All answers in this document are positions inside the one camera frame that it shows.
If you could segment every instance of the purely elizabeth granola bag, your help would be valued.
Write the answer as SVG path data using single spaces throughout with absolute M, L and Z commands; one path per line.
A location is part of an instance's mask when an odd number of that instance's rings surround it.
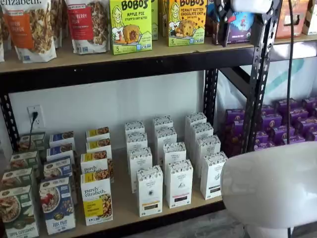
M 74 53 L 93 54 L 108 49 L 108 0 L 66 0 Z
M 19 60 L 31 63 L 56 58 L 51 0 L 0 0 L 0 4 Z

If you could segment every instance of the bobo's peanut butter chocolate chip box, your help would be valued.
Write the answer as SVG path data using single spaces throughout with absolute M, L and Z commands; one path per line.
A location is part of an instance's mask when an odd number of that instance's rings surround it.
M 168 46 L 203 44 L 206 0 L 168 1 Z
M 151 0 L 110 0 L 113 54 L 152 49 Z

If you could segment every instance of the red label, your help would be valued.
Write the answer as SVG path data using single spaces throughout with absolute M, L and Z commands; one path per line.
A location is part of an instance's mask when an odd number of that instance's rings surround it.
M 69 5 L 68 22 L 70 35 L 73 40 L 93 39 L 93 22 L 89 6 L 85 4 Z

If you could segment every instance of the floor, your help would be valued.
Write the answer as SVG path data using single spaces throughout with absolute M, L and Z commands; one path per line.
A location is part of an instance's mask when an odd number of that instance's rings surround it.
M 243 225 L 224 211 L 147 231 L 127 238 L 249 238 Z M 317 238 L 317 223 L 296 227 L 292 238 Z

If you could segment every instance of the electrical outlet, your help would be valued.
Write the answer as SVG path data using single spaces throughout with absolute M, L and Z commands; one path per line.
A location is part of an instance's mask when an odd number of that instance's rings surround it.
M 45 122 L 44 122 L 44 117 L 43 117 L 43 112 L 42 112 L 42 107 L 41 105 L 36 105 L 36 106 L 29 106 L 27 107 L 28 113 L 29 113 L 29 118 L 30 118 L 30 123 L 32 123 L 33 120 L 33 112 L 38 113 L 38 117 L 35 119 L 33 123 L 33 128 L 45 128 Z

